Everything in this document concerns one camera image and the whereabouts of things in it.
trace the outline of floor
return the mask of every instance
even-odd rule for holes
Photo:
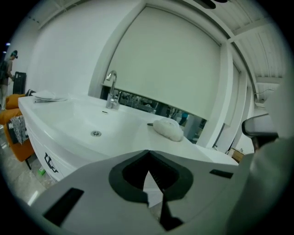
[[[18,161],[14,156],[8,146],[3,126],[0,125],[0,170],[2,176],[13,195],[31,205],[42,192],[56,182],[48,173],[44,175],[38,173],[41,163],[35,154],[28,159],[28,162],[32,170],[25,162]]]

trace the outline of chrome faucet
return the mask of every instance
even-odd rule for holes
[[[120,97],[121,91],[119,92],[119,95],[116,99],[115,94],[114,94],[114,87],[115,87],[115,83],[116,83],[116,72],[114,70],[111,71],[107,75],[106,80],[110,81],[111,77],[113,77],[113,82],[112,82],[110,91],[107,96],[106,108],[114,108],[114,106],[115,106],[115,108],[118,108],[119,107],[119,97]]]

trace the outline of black opening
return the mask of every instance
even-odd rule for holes
[[[164,195],[159,222],[166,230],[183,224],[180,219],[171,216],[167,202],[183,198],[191,188],[193,175],[186,167],[145,150],[113,167],[109,173],[109,183],[125,200],[148,204],[147,194],[143,192],[148,171]]]
[[[215,174],[217,176],[224,177],[224,178],[228,178],[228,179],[230,179],[233,176],[233,173],[231,173],[231,172],[221,171],[221,170],[216,170],[216,169],[210,171],[210,173]]]
[[[44,217],[60,226],[84,191],[71,188],[45,214]]]

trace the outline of orange chair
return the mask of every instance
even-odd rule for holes
[[[10,120],[10,118],[22,115],[22,113],[20,112],[18,108],[18,98],[23,96],[24,95],[13,94],[6,98],[6,110],[0,113],[0,124],[4,126],[4,133],[5,133],[7,142],[9,143],[15,157],[21,162],[25,161],[26,164],[28,165],[28,168],[31,170],[31,167],[28,163],[28,158],[32,154],[34,154],[34,150],[31,145],[31,142],[29,141],[29,139],[27,139],[23,143],[23,145],[21,145],[20,143],[13,144],[10,138],[10,135],[8,133],[7,125],[6,125],[6,123]]]

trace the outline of cap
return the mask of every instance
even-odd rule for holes
[[[17,50],[14,50],[12,53],[11,53],[11,56],[15,56],[15,58],[17,59],[18,56],[17,56]]]

